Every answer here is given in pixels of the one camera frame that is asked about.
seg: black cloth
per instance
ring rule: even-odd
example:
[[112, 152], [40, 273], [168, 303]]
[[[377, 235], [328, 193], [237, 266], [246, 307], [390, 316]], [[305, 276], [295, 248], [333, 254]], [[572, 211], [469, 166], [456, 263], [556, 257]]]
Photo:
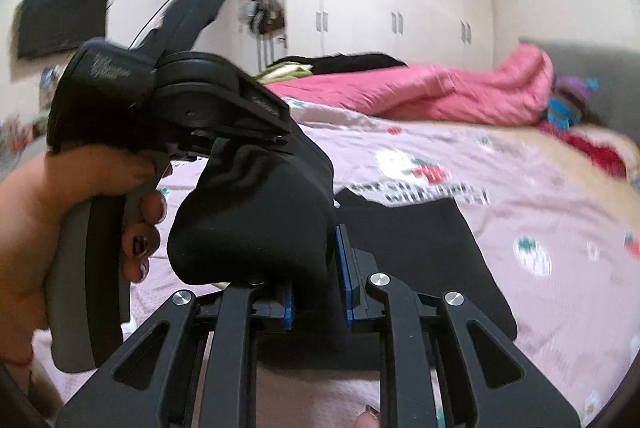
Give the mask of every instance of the black cloth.
[[296, 124], [277, 150], [216, 140], [169, 234], [174, 272], [188, 284], [291, 279], [299, 310], [315, 306], [336, 225], [333, 179], [329, 157]]
[[381, 271], [416, 292], [462, 293], [515, 340], [518, 329], [509, 304], [454, 199], [386, 207], [344, 189], [335, 200], [351, 247], [373, 254]]
[[[373, 254], [381, 271], [424, 294], [462, 293], [515, 339], [509, 305], [453, 199], [386, 207], [345, 189], [335, 200], [340, 203], [338, 221], [346, 224], [351, 247]], [[318, 309], [296, 316], [292, 331], [260, 338], [259, 361], [283, 368], [380, 369], [379, 335], [347, 329], [333, 260]]]
[[364, 72], [365, 70], [376, 70], [378, 68], [392, 68], [393, 66], [406, 66], [405, 62], [398, 61], [391, 56], [379, 53], [354, 54], [346, 56], [337, 54], [336, 56], [321, 56], [320, 58], [303, 58], [302, 56], [287, 56], [279, 59], [273, 64], [284, 61], [293, 61], [311, 65], [313, 74], [344, 74], [346, 72]]

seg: gray headboard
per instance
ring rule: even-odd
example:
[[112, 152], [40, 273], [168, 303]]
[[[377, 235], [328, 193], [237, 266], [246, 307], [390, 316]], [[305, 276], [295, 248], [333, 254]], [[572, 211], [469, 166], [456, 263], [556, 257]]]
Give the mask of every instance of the gray headboard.
[[531, 38], [520, 42], [542, 48], [556, 75], [597, 78], [600, 88], [589, 103], [588, 121], [626, 134], [640, 144], [640, 50]]

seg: hand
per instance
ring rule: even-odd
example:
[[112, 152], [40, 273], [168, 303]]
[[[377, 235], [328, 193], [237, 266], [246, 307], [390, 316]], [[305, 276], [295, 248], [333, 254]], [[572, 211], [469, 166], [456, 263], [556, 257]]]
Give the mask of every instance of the hand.
[[380, 412], [369, 406], [356, 419], [353, 428], [380, 428]]
[[[34, 329], [47, 328], [43, 284], [65, 214], [94, 195], [123, 195], [154, 173], [145, 157], [92, 145], [35, 157], [0, 184], [0, 356], [20, 359], [25, 336], [30, 340]], [[166, 205], [153, 192], [141, 207], [145, 223], [123, 233], [124, 273], [132, 282], [144, 278], [147, 258], [159, 247], [153, 224], [162, 220]]]

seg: wardrobe door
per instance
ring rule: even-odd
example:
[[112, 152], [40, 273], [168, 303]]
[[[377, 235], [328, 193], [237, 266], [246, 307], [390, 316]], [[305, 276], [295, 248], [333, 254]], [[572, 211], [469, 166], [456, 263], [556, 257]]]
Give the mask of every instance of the wardrobe door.
[[394, 0], [322, 0], [324, 54], [384, 52], [393, 56], [393, 7]]
[[398, 12], [399, 59], [462, 67], [466, 32], [462, 0], [398, 0]]
[[494, 10], [491, 0], [463, 0], [466, 70], [482, 72], [494, 66]]
[[322, 56], [321, 0], [285, 0], [288, 56]]

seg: strawberry print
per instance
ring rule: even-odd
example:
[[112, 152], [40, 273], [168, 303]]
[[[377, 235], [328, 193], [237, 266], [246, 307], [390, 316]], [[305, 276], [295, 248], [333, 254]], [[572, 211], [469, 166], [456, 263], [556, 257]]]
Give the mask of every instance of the strawberry print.
[[625, 236], [625, 249], [636, 260], [640, 260], [640, 241], [634, 236], [633, 233], [627, 233]]
[[480, 144], [480, 147], [487, 152], [492, 152], [494, 151], [494, 146], [491, 144], [491, 138], [488, 135], [485, 135], [483, 137], [481, 137], [478, 140], [478, 143]]
[[420, 166], [412, 173], [416, 177], [424, 177], [430, 184], [439, 184], [449, 178], [449, 173], [438, 166]]
[[546, 277], [551, 274], [551, 257], [544, 246], [531, 236], [519, 236], [513, 242], [513, 254], [520, 266], [533, 276]]

